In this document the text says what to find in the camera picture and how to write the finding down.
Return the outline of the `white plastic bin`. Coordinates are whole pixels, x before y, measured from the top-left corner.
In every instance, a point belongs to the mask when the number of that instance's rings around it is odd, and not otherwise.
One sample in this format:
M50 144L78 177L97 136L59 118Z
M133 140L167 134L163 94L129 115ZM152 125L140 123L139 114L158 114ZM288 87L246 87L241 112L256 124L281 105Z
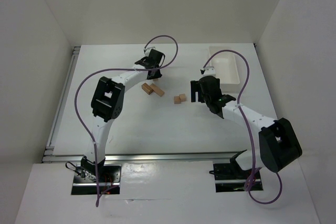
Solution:
M239 90L240 78L235 57L232 52L220 52L208 63L214 67L216 78L220 80L220 87L225 92L236 93Z

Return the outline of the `short rectangular wood block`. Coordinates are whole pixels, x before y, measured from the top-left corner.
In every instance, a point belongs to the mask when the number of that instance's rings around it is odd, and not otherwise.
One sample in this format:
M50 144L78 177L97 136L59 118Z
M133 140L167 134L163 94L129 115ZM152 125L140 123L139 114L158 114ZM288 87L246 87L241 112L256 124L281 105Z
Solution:
M150 85L148 85L147 83L142 84L141 88L148 95L150 95L153 92L152 87Z

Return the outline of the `long rectangular wood block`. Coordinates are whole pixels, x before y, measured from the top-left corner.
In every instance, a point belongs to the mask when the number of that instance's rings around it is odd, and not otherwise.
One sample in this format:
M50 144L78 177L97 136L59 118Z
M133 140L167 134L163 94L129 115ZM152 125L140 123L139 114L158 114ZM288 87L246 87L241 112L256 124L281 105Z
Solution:
M161 88L159 88L157 85L153 83L150 84L150 87L152 88L153 92L156 93L160 97L162 97L165 94L165 92Z

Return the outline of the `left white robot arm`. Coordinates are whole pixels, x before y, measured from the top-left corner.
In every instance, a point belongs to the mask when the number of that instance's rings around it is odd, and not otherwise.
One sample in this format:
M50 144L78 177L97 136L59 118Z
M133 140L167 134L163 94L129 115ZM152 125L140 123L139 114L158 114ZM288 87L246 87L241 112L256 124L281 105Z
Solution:
M84 128L89 133L91 144L81 159L81 168L96 178L100 177L106 160L106 144L112 123L121 114L124 95L135 85L145 80L160 78L159 67L165 54L154 47L144 51L145 56L136 61L132 68L123 69L121 74L101 77L94 91L91 108L93 126Z

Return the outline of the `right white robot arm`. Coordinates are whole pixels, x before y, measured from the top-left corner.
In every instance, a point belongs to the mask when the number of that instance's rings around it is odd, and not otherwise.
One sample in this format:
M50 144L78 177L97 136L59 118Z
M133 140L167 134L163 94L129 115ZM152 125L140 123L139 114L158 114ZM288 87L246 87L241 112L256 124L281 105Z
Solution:
M220 118L247 128L254 147L250 151L240 151L230 159L240 170L265 167L277 173L302 155L289 120L269 118L239 104L235 97L222 94L218 78L205 76L191 81L191 101L204 103Z

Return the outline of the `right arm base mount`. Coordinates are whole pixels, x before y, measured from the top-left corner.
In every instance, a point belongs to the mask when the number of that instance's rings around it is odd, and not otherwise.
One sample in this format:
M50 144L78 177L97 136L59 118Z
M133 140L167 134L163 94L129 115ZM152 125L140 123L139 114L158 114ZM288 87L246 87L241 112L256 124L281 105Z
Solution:
M213 164L213 170L208 173L214 176L217 193L245 191L244 184L251 175L251 169L242 170L236 162L238 155L245 151L238 152L227 163Z

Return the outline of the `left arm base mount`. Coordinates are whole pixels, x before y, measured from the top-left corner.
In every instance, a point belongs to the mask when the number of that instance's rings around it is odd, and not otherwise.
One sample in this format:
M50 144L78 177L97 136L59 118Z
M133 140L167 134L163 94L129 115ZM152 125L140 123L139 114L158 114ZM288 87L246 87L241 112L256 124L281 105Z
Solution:
M77 164L66 162L65 167L74 172L72 195L95 195L97 192L96 178ZM99 193L118 195L120 193L121 165L107 165L99 178Z

